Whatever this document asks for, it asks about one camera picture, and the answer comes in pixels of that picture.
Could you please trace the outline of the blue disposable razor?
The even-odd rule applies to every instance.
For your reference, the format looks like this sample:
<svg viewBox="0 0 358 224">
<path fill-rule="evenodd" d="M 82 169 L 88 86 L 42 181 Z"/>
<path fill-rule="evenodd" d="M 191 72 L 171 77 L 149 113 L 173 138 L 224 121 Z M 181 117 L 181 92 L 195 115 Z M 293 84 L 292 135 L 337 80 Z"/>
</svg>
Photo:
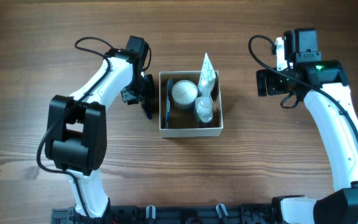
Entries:
<svg viewBox="0 0 358 224">
<path fill-rule="evenodd" d="M 146 113 L 146 116 L 148 119 L 152 119 L 152 114 L 150 112 L 150 105 L 149 105 L 149 99 L 146 98 L 144 101 L 144 111 Z"/>
</svg>

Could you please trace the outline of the blue white toothbrush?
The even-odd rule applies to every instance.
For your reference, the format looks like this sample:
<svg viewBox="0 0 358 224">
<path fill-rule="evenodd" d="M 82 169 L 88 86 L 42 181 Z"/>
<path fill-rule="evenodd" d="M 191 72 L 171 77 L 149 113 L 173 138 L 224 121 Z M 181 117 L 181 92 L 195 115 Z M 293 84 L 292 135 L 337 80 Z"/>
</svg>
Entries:
<svg viewBox="0 0 358 224">
<path fill-rule="evenodd" d="M 173 88 L 173 80 L 169 79 L 167 81 L 167 100 L 166 100 L 166 106 L 167 106 L 167 110 L 166 110 L 166 117 L 165 117 L 165 129 L 169 128 L 169 116 L 170 116 L 170 93 L 172 91 Z"/>
</svg>

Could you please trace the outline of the cotton swab tub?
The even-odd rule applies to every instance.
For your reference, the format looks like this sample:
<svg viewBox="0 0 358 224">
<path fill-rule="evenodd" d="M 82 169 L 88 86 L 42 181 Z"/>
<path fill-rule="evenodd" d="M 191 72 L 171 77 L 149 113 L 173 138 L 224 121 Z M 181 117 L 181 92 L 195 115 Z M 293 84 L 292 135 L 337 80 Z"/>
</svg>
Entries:
<svg viewBox="0 0 358 224">
<path fill-rule="evenodd" d="M 176 107 L 188 110 L 198 97 L 196 85 L 189 80 L 180 80 L 172 88 L 172 98 Z"/>
</svg>

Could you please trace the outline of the white bamboo print tube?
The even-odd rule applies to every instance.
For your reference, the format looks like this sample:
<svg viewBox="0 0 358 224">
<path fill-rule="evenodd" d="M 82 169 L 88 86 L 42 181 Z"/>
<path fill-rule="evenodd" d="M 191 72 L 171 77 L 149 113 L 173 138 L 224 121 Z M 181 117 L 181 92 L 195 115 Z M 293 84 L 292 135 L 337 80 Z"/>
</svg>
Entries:
<svg viewBox="0 0 358 224">
<path fill-rule="evenodd" d="M 207 53 L 201 68 L 200 79 L 198 82 L 198 93 L 202 95 L 205 91 L 211 92 L 216 81 L 216 73 Z"/>
</svg>

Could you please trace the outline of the clear bottle with cap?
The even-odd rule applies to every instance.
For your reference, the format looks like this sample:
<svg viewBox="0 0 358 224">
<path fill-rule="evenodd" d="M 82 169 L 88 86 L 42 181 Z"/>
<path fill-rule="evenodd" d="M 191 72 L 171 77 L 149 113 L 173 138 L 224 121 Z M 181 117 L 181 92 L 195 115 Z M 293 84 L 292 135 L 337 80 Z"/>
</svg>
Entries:
<svg viewBox="0 0 358 224">
<path fill-rule="evenodd" d="M 195 118 L 200 128 L 209 128 L 213 120 L 213 100 L 210 91 L 203 90 L 195 100 Z"/>
</svg>

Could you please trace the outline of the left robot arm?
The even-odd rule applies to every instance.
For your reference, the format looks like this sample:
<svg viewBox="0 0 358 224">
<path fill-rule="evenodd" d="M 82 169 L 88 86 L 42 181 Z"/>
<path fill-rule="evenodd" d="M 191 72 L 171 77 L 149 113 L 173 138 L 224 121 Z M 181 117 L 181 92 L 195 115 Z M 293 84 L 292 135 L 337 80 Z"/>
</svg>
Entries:
<svg viewBox="0 0 358 224">
<path fill-rule="evenodd" d="M 49 105 L 47 130 L 37 149 L 38 166 L 68 176 L 75 205 L 52 210 L 51 223 L 118 223 L 104 191 L 100 166 L 107 149 L 106 112 L 117 95 L 127 105 L 142 104 L 152 117 L 155 85 L 147 74 L 149 44 L 130 36 L 123 49 L 112 45 L 100 55 L 102 65 L 70 96 L 55 95 Z"/>
</svg>

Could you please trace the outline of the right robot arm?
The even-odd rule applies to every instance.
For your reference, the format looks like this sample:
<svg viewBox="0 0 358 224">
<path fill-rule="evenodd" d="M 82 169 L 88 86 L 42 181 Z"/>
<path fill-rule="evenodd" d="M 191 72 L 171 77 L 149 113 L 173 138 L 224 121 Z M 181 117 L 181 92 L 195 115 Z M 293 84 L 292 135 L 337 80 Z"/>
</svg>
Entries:
<svg viewBox="0 0 358 224">
<path fill-rule="evenodd" d="M 259 96 L 295 97 L 318 128 L 331 166 L 333 193 L 321 199 L 275 197 L 277 223 L 358 223 L 358 118 L 346 72 L 323 60 L 313 28 L 286 31 L 270 41 L 275 67 L 256 73 Z"/>
</svg>

